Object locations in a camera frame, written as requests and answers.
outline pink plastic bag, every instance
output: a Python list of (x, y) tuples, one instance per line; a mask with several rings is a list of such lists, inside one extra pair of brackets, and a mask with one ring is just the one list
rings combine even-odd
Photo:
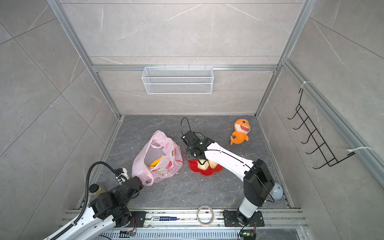
[[(159, 158), (159, 163), (150, 168)], [(157, 130), (133, 161), (132, 176), (138, 176), (143, 185), (151, 186), (154, 182), (172, 177), (182, 166), (179, 145)]]

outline shark toy's mouth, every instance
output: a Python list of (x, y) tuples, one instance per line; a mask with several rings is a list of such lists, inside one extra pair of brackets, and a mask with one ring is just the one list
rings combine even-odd
[(240, 128), (246, 132), (249, 132), (250, 128), (244, 126), (244, 125), (240, 125)]

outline vertical metal post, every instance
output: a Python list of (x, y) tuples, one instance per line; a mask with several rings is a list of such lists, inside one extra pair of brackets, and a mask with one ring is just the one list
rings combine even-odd
[(55, 13), (57, 19), (63, 26), (63, 29), (65, 33), (67, 34), (68, 38), (72, 42), (74, 48), (76, 49), (77, 53), (79, 54), (81, 60), (83, 61), (84, 65), (88, 69), (89, 73), (91, 74), (93, 80), (95, 81), (96, 85), (100, 89), (101, 93), (103, 94), (105, 100), (107, 101), (109, 107), (111, 108), (112, 112), (115, 114), (116, 118), (119, 119), (121, 117), (121, 114), (119, 113), (118, 108), (116, 107), (114, 101), (112, 100), (111, 95), (108, 92), (108, 89), (104, 86), (103, 81), (101, 78), (96, 74), (96, 72), (92, 68), (92, 62), (89, 58), (89, 55), (85, 51), (84, 46), (81, 44), (79, 37), (77, 36), (76, 32), (73, 29), (73, 26), (71, 22), (68, 19), (68, 16), (65, 14), (65, 11), (59, 3), (58, 0), (47, 0), (48, 4), (51, 6), (52, 11)]
[(297, 17), (297, 20), (296, 20), (296, 23), (292, 29), (291, 35), (289, 36), (288, 41), (284, 47), (283, 53), (280, 56), (280, 59), (278, 62), (278, 69), (273, 74), (271, 80), (269, 81), (268, 86), (264, 91), (264, 95), (260, 101), (260, 104), (257, 107), (257, 110), (255, 112), (255, 116), (257, 118), (260, 117), (260, 114), (261, 114), (262, 110), (264, 109), (265, 103), (267, 102), (269, 95), (271, 94), (272, 89), (276, 84), (276, 81), (277, 81), (279, 74), (281, 72), (282, 61), (284, 61), (284, 58), (289, 57), (289, 55), (291, 54), (292, 49), (295, 46), (295, 43), (296, 43), (301, 31), (303, 30), (303, 27), (304, 27), (309, 15), (310, 15), (315, 3), (316, 3), (316, 0), (306, 0), (303, 3), (303, 7), (300, 11), (299, 16)]

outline side wall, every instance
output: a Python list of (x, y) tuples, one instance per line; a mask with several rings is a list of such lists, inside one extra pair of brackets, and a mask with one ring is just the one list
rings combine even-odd
[[(382, 154), (384, 18), (382, 1), (317, 1), (290, 56), (349, 124)], [(325, 165), (295, 114), (300, 84), (283, 70), (259, 118), (295, 207), (319, 239), (382, 239), (384, 190), (357, 156)], [(311, 99), (301, 105), (338, 160), (350, 147)], [(330, 160), (330, 152), (321, 148)]]
[[(277, 64), (301, 0), (61, 0), (94, 64)], [(147, 94), (100, 72), (121, 114), (253, 114), (272, 72), (215, 71), (212, 94)]]
[(0, 73), (0, 239), (43, 239), (116, 119), (45, 0), (1, 2)]

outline gray marble tabletop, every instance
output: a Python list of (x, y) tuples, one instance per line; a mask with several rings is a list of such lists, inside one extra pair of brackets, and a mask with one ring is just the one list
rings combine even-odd
[[(184, 116), (165, 115), (127, 115), (120, 127), (117, 137), (106, 162), (113, 168), (125, 167), (131, 174), (132, 163), (143, 146), (149, 141), (156, 130), (163, 131), (172, 138), (181, 149), (185, 144), (181, 141), (180, 121)], [(222, 147), (242, 156), (243, 158), (263, 160), (274, 179), (276, 171), (272, 166), (262, 133), (254, 116), (187, 116), (193, 131), (202, 132), (212, 138)], [(230, 136), (234, 131), (234, 123), (239, 118), (246, 118), (251, 131), (249, 141), (230, 145)], [(183, 122), (183, 130), (188, 125)], [(240, 206), (244, 194), (243, 183), (233, 173), (223, 169), (219, 173), (205, 177), (189, 169), (188, 162), (183, 156), (183, 166), (174, 176), (144, 187), (140, 196), (132, 199), (128, 205), (135, 209), (153, 208), (198, 208), (209, 205), (213, 208), (237, 208)], [(98, 183), (106, 189), (115, 187), (118, 182), (114, 175), (103, 168)], [(288, 208), (285, 196), (275, 203), (265, 202), (262, 208)]]

